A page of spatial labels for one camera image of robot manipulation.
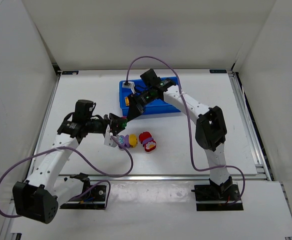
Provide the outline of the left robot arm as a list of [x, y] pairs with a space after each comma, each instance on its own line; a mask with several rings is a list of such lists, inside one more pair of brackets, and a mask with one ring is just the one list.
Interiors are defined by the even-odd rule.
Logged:
[[44, 159], [37, 169], [25, 181], [13, 186], [18, 215], [48, 224], [63, 204], [91, 197], [93, 185], [84, 173], [73, 174], [62, 183], [56, 181], [69, 157], [77, 152], [88, 134], [102, 134], [105, 144], [114, 147], [113, 138], [125, 129], [125, 118], [112, 113], [93, 115], [95, 107], [93, 101], [78, 100], [74, 112], [69, 113], [58, 128], [52, 148], [42, 153]]

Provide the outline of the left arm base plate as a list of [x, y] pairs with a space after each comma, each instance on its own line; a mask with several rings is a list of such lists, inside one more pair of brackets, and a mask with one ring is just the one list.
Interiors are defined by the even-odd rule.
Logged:
[[108, 206], [111, 183], [101, 180], [91, 185], [86, 184], [83, 192], [73, 197], [59, 208], [64, 210], [106, 210]]

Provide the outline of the red green curved lego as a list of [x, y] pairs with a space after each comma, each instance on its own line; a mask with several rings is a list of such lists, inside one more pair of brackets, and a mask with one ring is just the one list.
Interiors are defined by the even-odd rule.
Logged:
[[127, 126], [127, 118], [125, 116], [120, 117], [118, 119], [118, 127], [124, 129], [126, 128], [126, 126]]

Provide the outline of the purple paw lego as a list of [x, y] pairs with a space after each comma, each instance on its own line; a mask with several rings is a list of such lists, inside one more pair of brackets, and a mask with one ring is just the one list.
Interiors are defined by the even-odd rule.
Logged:
[[125, 136], [118, 135], [117, 141], [119, 142], [119, 145], [118, 145], [119, 149], [123, 149], [123, 147], [125, 147]]

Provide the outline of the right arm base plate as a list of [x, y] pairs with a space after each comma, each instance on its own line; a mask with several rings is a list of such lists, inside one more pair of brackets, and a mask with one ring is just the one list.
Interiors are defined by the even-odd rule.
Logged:
[[191, 190], [195, 195], [198, 212], [243, 211], [243, 203], [239, 199], [240, 191], [233, 184], [222, 195], [219, 195], [211, 185], [194, 185]]

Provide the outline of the red flower lego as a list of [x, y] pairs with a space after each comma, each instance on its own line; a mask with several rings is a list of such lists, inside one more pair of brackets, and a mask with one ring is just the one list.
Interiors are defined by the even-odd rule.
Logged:
[[149, 153], [149, 152], [153, 151], [156, 148], [156, 145], [157, 144], [156, 144], [156, 142], [154, 140], [149, 141], [144, 145], [144, 150]]

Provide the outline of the yellow rounded lego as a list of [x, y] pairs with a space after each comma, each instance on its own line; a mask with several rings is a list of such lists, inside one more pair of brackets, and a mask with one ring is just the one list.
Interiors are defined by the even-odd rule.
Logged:
[[130, 134], [128, 136], [128, 142], [131, 148], [135, 148], [138, 145], [138, 138], [135, 134]]

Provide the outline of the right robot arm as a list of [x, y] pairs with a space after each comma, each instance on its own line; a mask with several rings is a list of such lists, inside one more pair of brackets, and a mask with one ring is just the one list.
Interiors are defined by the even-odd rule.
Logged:
[[220, 107], [204, 105], [181, 90], [179, 81], [161, 79], [153, 69], [141, 75], [146, 88], [128, 95], [127, 120], [131, 121], [145, 112], [148, 104], [162, 100], [187, 117], [188, 124], [195, 124], [197, 144], [204, 149], [210, 172], [209, 182], [218, 196], [222, 196], [233, 184], [225, 160], [224, 146], [227, 128]]

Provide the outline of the purple flower lego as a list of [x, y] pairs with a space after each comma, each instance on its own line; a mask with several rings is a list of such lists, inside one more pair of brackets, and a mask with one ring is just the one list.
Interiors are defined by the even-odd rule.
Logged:
[[124, 137], [124, 146], [125, 146], [126, 148], [130, 148], [129, 135], [126, 135], [126, 136]]

